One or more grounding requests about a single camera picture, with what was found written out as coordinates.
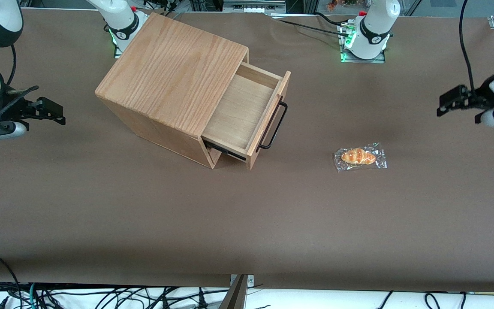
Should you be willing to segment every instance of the plastic wrapper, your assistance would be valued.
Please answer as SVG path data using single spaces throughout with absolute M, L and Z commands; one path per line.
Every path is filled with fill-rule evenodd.
M 371 168 L 388 168 L 384 149 L 380 143 L 367 146 L 341 148 L 335 152 L 335 166 L 341 170 L 368 170 Z

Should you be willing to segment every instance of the wooden drawer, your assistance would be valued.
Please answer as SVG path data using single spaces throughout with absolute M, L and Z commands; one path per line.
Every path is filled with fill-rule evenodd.
M 261 141 L 276 120 L 290 74 L 287 71 L 281 77 L 241 63 L 203 131 L 206 145 L 245 161 L 250 170 Z
M 246 46 L 153 13 L 95 93 L 143 139 L 209 168 L 227 153 L 251 169 L 289 76 L 249 65 Z

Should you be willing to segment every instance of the black cable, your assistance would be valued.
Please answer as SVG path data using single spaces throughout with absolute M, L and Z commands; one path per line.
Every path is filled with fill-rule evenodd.
M 472 65 L 470 65 L 470 60 L 468 60 L 468 54 L 466 53 L 466 48 L 464 46 L 464 35 L 462 33 L 462 21 L 464 20 L 464 10 L 466 9 L 466 4 L 468 0 L 464 0 L 461 8 L 461 19 L 458 23 L 458 35 L 461 41 L 462 55 L 464 56 L 464 61 L 466 62 L 466 67 L 468 69 L 468 78 L 470 79 L 470 91 L 474 94 L 474 78 L 472 77 Z
M 114 297 L 112 297 L 109 301 L 107 301 L 107 302 L 106 302 L 106 304 L 105 304 L 105 305 L 103 305 L 101 309 L 104 309 L 104 307 L 106 307 L 109 303 L 111 303 L 111 301 L 113 301 L 114 299 L 118 298 L 118 297 L 119 297 L 119 295 L 120 295 L 121 293 L 123 293 L 123 292 L 125 292 L 125 291 L 127 291 L 127 290 L 128 290 L 128 289 L 126 289 L 126 290 L 121 291 L 121 292 L 119 292 L 119 293 L 118 293 L 117 289 L 115 289 L 115 290 L 113 291 L 113 293 L 115 293 Z M 100 306 L 100 304 L 102 303 L 102 301 L 103 301 L 106 297 L 103 297 L 103 298 L 102 298 L 102 299 L 98 302 L 98 304 L 96 305 L 96 307 L 94 307 L 94 309 L 98 309 L 98 306 Z
M 39 297 L 39 295 L 37 295 L 37 292 L 34 291 L 33 297 L 35 299 L 35 302 L 38 304 L 36 305 L 37 308 L 47 309 L 47 304 L 45 303 L 45 301 L 42 300 L 41 297 Z
M 392 295 L 393 292 L 394 291 L 388 292 L 388 295 L 386 295 L 386 297 L 384 298 L 383 303 L 377 309 L 383 309 L 384 308 L 384 306 L 386 305 L 386 302 L 388 301 L 388 298 L 390 298 L 390 295 Z
M 143 289 L 144 289 L 144 288 L 140 288 L 140 289 L 138 289 L 138 290 L 134 291 L 133 293 L 130 293 L 130 294 L 129 294 L 129 296 L 127 296 L 126 298 L 121 299 L 121 300 L 118 300 L 118 301 L 117 301 L 117 303 L 115 303 L 115 308 L 117 309 L 117 307 L 119 307 L 122 303 L 125 303 L 125 301 L 126 301 L 127 299 L 132 299 L 131 297 L 132 297 L 133 295 L 135 295 L 136 293 L 138 293 L 138 292 L 142 291 Z
M 18 290 L 18 294 L 20 295 L 20 285 L 18 283 L 18 279 L 16 279 L 16 275 L 14 274 L 14 272 L 12 271 L 10 266 L 5 262 L 4 259 L 0 258 L 0 263 L 2 263 L 7 268 L 7 270 L 9 271 L 9 273 L 12 276 L 12 279 L 14 280 L 14 283 L 16 285 L 16 289 Z M 20 309 L 22 309 L 22 296 L 21 295 L 20 295 Z
M 9 86 L 12 82 L 14 73 L 16 72 L 16 49 L 14 48 L 14 44 L 10 46 L 10 50 L 12 51 L 12 70 L 10 71 L 9 78 L 7 79 L 7 86 Z
M 141 302 L 141 304 L 142 304 L 142 309 L 146 309 L 146 306 L 145 306 L 144 302 L 143 302 L 143 301 L 141 301 L 140 299 L 132 299 L 132 298 L 131 298 L 131 299 L 129 299 L 129 300 L 133 300 L 133 301 L 139 301 L 139 302 Z
M 149 5 L 152 10 L 155 10 L 154 6 L 151 5 L 151 3 L 149 1 L 145 1 L 144 5 L 146 5 L 146 4 Z
M 324 30 L 324 29 L 320 29 L 320 28 L 310 27 L 310 26 L 306 26 L 306 25 L 302 25 L 302 24 L 293 23 L 292 21 L 286 21 L 286 20 L 281 20 L 281 19 L 279 21 L 286 23 L 286 24 L 290 24 L 290 25 L 295 25 L 295 26 L 304 27 L 304 28 L 308 28 L 308 29 L 312 29 L 312 30 L 316 30 L 316 31 L 321 31 L 322 33 L 331 33 L 331 34 L 335 34 L 335 35 L 339 35 L 339 36 L 348 36 L 346 33 L 338 33 L 337 31 L 329 31 L 329 30 Z
M 466 303 L 466 292 L 461 292 L 461 294 L 462 294 L 461 309 L 464 309 L 464 303 Z
M 461 294 L 462 294 L 461 309 L 464 309 L 464 303 L 466 303 L 466 292 L 461 292 Z M 436 297 L 434 297 L 434 295 L 432 295 L 432 293 L 426 293 L 426 294 L 424 294 L 424 303 L 426 304 L 426 307 L 428 307 L 428 309 L 434 309 L 428 303 L 428 297 L 432 297 L 432 299 L 434 300 L 434 303 L 436 303 L 437 309 L 441 309 L 440 304 L 437 302 Z
M 104 299 L 106 299 L 106 297 L 109 297 L 111 293 L 112 292 L 107 292 L 107 294 L 104 297 L 102 297 L 102 299 L 98 302 L 98 304 L 96 304 L 96 306 L 94 307 L 94 309 L 98 308 L 98 306 L 100 306 L 100 304 L 102 304 L 102 302 L 104 301 Z
M 432 299 L 434 300 L 434 303 L 436 303 L 437 309 L 441 309 L 440 304 L 437 302 L 436 297 L 434 297 L 434 295 L 432 295 L 432 293 L 426 293 L 426 294 L 424 294 L 424 303 L 426 304 L 426 307 L 428 307 L 428 309 L 434 309 L 428 303 L 428 297 L 432 297 Z
M 153 302 L 151 305 L 148 306 L 147 309 L 154 309 L 157 304 L 163 299 L 163 297 L 166 297 L 166 295 L 168 295 L 169 293 L 171 293 L 172 291 L 176 290 L 178 288 L 169 288 L 167 290 L 167 288 L 165 288 L 165 290 L 163 290 L 163 293 L 161 295 L 159 295 L 159 297 L 155 300 L 155 302 Z
M 203 296 L 203 290 L 202 288 L 200 287 L 199 288 L 199 302 L 198 302 L 198 308 L 200 309 L 207 309 L 207 302 L 205 301 L 205 297 Z
M 333 25 L 335 25 L 335 26 L 340 26 L 340 24 L 341 24 L 341 23 L 345 23 L 345 22 L 347 22 L 347 21 L 348 21 L 348 20 L 343 20 L 343 21 L 333 21 L 333 20 L 331 20 L 331 19 L 327 18 L 327 16 L 323 15 L 323 14 L 322 14 L 322 13 L 320 13 L 320 12 L 314 12 L 314 15 L 319 15 L 319 16 L 323 17 L 323 19 L 325 19 L 325 21 L 326 21 L 327 23 L 333 24 Z

